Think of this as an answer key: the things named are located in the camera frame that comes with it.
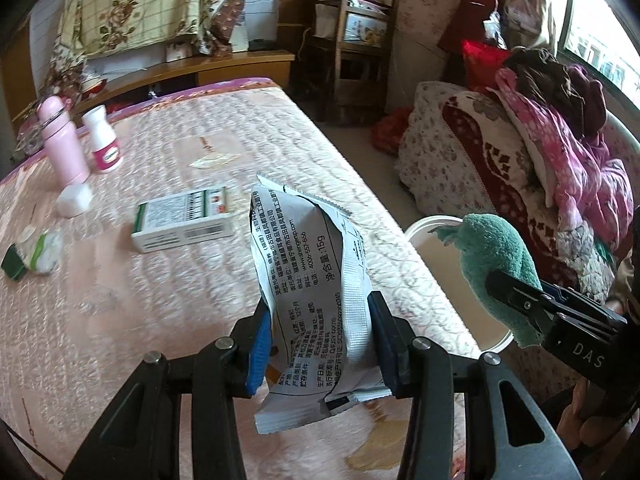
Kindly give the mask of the right hand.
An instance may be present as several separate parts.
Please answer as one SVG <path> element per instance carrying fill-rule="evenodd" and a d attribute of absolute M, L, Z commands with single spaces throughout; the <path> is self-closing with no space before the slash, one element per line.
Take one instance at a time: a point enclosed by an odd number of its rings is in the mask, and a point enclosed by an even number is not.
<path fill-rule="evenodd" d="M 605 416 L 600 404 L 588 380 L 580 378 L 556 427 L 585 479 L 600 478 L 613 465 L 639 423 L 638 410 L 623 422 Z"/>

